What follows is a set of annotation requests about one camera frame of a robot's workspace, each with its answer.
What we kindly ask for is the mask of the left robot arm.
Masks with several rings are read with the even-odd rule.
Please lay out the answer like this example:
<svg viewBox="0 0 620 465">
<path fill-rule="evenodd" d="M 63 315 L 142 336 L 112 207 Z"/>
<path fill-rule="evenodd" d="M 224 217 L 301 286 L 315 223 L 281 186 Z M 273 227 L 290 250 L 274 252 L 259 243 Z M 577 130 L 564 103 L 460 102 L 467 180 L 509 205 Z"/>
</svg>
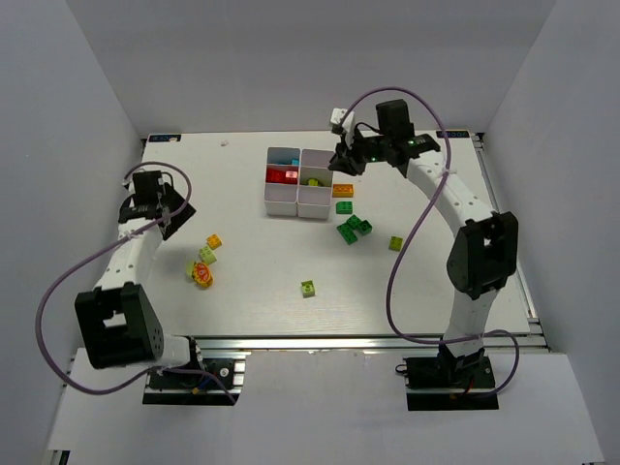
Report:
<svg viewBox="0 0 620 465">
<path fill-rule="evenodd" d="M 96 369 L 141 364 L 186 367 L 197 360 L 188 336 L 169 335 L 144 284 L 161 244 L 194 214 L 159 170 L 131 174 L 121 204 L 118 239 L 94 289 L 77 295 L 75 309 L 91 365 Z"/>
</svg>

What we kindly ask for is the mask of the lime green small lego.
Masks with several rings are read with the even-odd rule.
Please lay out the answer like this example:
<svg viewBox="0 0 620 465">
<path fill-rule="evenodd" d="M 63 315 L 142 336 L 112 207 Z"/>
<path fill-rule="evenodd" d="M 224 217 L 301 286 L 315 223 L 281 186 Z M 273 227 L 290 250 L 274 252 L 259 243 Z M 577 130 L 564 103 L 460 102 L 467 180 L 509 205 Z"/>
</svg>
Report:
<svg viewBox="0 0 620 465">
<path fill-rule="evenodd" d="M 388 249 L 395 252 L 400 252 L 403 246 L 403 238 L 398 236 L 392 236 L 390 238 Z"/>
</svg>

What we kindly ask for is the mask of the teal rounded lego brick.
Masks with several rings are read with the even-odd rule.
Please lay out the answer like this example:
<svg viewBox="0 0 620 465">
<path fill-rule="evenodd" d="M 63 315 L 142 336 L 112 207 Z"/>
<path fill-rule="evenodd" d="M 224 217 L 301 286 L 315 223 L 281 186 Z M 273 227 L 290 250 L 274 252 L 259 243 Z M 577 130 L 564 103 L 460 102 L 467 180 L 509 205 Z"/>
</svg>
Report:
<svg viewBox="0 0 620 465">
<path fill-rule="evenodd" d="M 269 147 L 267 149 L 267 162 L 270 165 L 290 166 L 292 160 L 298 157 L 298 150 L 290 147 Z"/>
</svg>

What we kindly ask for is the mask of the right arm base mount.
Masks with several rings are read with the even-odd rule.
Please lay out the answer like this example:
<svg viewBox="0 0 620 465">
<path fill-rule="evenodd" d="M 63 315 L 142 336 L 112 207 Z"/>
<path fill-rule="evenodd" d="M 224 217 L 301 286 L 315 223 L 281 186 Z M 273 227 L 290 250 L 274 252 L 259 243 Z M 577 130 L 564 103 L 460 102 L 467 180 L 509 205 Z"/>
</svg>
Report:
<svg viewBox="0 0 620 465">
<path fill-rule="evenodd" d="M 404 358 L 394 371 L 405 380 L 409 412 L 499 409 L 495 377 L 484 349 L 454 357 L 441 346 L 436 356 Z"/>
</svg>

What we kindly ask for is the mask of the red flower lego brick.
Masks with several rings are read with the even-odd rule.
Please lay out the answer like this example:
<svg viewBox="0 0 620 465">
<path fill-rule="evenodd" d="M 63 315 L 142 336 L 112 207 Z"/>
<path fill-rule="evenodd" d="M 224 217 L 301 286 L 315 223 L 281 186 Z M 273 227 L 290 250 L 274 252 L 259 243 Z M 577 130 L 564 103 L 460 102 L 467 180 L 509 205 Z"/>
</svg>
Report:
<svg viewBox="0 0 620 465">
<path fill-rule="evenodd" d="M 289 185 L 296 185 L 298 183 L 298 167 L 292 167 L 284 171 L 283 182 Z"/>
</svg>

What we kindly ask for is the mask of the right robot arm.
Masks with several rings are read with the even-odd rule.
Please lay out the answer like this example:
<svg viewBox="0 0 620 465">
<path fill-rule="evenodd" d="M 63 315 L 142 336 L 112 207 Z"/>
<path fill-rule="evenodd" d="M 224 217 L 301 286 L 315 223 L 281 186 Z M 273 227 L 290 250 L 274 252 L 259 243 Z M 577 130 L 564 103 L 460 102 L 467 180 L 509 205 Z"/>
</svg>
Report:
<svg viewBox="0 0 620 465">
<path fill-rule="evenodd" d="M 481 201 L 448 168 L 445 143 L 416 134 L 405 101 L 378 104 L 376 111 L 379 128 L 371 137 L 361 133 L 351 112 L 332 111 L 330 129 L 340 141 L 328 167 L 359 176 L 367 164 L 386 162 L 419 188 L 445 220 L 454 237 L 447 259 L 454 301 L 440 353 L 464 368 L 481 358 L 492 303 L 516 271 L 518 222 L 512 213 L 499 213 Z"/>
</svg>

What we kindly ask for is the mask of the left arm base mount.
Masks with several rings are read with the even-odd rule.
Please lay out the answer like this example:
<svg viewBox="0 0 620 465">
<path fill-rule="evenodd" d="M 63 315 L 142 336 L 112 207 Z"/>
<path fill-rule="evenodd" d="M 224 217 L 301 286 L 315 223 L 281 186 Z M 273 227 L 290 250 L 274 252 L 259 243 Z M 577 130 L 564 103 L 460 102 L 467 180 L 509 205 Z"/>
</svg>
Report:
<svg viewBox="0 0 620 465">
<path fill-rule="evenodd" d="M 202 356 L 203 370 L 181 374 L 156 372 L 146 379 L 143 405 L 232 406 L 241 393 L 247 352 L 210 351 Z"/>
</svg>

